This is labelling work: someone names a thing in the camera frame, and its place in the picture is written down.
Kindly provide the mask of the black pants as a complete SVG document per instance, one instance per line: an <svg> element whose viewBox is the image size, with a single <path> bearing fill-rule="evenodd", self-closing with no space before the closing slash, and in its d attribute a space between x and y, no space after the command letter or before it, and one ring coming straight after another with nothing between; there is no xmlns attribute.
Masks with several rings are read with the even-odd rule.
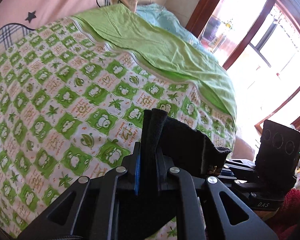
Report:
<svg viewBox="0 0 300 240"><path fill-rule="evenodd" d="M183 228L202 220L194 178L218 176L230 152L165 111L146 110L141 140L122 159L113 238L146 239L172 219L183 237Z"/></svg>

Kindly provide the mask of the red sleeve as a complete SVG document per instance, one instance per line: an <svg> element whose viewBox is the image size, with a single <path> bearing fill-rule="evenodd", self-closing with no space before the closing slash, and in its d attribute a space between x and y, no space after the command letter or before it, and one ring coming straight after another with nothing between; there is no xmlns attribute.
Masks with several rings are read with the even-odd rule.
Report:
<svg viewBox="0 0 300 240"><path fill-rule="evenodd" d="M279 239L300 239L300 190L291 189L277 211L256 213Z"/></svg>

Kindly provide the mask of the plain green bedsheet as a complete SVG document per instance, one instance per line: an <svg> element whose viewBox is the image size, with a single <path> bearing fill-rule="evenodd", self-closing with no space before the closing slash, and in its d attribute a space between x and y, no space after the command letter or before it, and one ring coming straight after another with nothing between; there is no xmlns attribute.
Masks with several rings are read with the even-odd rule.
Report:
<svg viewBox="0 0 300 240"><path fill-rule="evenodd" d="M217 110L237 117L232 81L210 53L148 23L123 4L90 9L73 16L95 38L133 52L147 67L172 81L191 81Z"/></svg>

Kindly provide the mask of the green white patterned quilt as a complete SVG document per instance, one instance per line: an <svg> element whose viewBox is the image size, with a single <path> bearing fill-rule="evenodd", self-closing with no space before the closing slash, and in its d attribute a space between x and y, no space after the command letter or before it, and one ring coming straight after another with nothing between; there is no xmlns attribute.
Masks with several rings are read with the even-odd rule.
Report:
<svg viewBox="0 0 300 240"><path fill-rule="evenodd" d="M234 120L195 83L155 73L74 19L8 48L0 55L0 228L17 237L77 178L119 166L153 108L233 148Z"/></svg>

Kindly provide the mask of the light blue blanket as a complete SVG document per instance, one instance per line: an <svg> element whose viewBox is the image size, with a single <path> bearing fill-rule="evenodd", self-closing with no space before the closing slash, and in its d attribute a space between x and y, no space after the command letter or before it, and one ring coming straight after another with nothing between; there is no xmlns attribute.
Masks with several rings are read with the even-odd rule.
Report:
<svg viewBox="0 0 300 240"><path fill-rule="evenodd" d="M183 41L189 43L197 50L215 59L211 52L203 47L198 38L196 38L188 30L186 30L181 25L177 17L172 12L168 11L165 7L156 3L148 5L138 5L136 7L136 13L148 23L165 29L166 31L174 34Z"/></svg>

